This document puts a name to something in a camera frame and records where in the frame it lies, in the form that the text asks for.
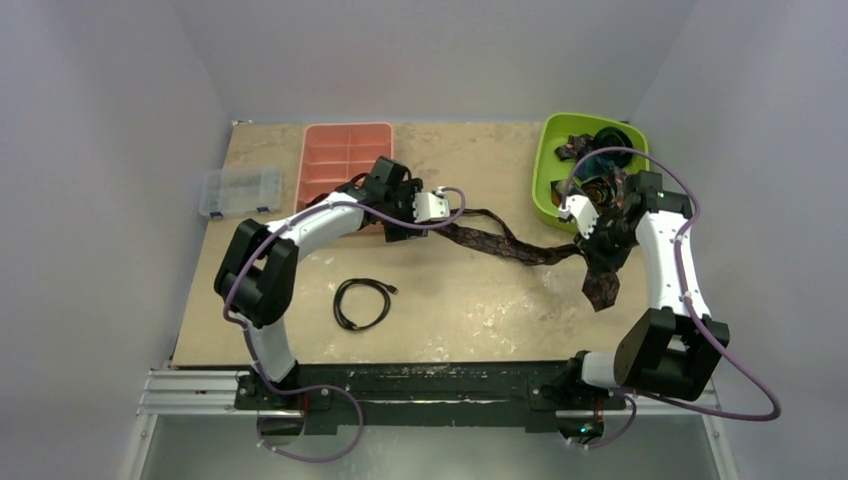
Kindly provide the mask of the brown patterned necktie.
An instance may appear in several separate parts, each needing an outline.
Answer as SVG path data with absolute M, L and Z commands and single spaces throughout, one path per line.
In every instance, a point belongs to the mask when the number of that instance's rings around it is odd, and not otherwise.
M 511 259 L 524 266 L 553 266 L 572 256 L 584 259 L 587 271 L 581 291 L 592 308 L 602 311 L 612 307 L 618 297 L 620 280 L 615 271 L 594 264 L 588 253 L 573 243 L 541 247 L 517 238 L 507 224 L 488 209 L 467 209 L 463 216 L 483 216 L 493 220 L 502 230 L 492 233 L 452 223 L 435 232 L 453 243 L 488 255 Z

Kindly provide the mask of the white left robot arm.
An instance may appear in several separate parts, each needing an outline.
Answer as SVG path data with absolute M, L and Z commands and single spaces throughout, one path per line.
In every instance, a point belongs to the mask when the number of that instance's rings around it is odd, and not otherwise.
M 283 317 L 295 293 L 298 265 L 336 239 L 380 223 L 389 242 L 424 235 L 413 223 L 413 203 L 423 181 L 403 164 L 380 157 L 370 171 L 320 194 L 300 212 L 281 220 L 242 221 L 213 282 L 224 302 L 223 317 L 245 339 L 252 369 L 262 378 L 259 395 L 272 408 L 297 399 Z

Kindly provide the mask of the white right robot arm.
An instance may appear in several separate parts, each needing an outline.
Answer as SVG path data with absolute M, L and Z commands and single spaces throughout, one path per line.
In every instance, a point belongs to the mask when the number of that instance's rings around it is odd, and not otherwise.
M 604 305 L 613 302 L 617 272 L 639 247 L 648 306 L 615 351 L 579 354 L 580 369 L 564 376 L 561 392 L 576 407 L 588 405 L 601 389 L 618 388 L 693 401 L 730 333 L 713 320 L 698 291 L 688 233 L 692 201 L 664 190 L 661 175 L 649 171 L 627 178 L 617 192 L 618 207 L 598 213 L 589 197 L 572 189 L 559 216 L 577 226 L 575 244 L 595 276 L 588 296 Z

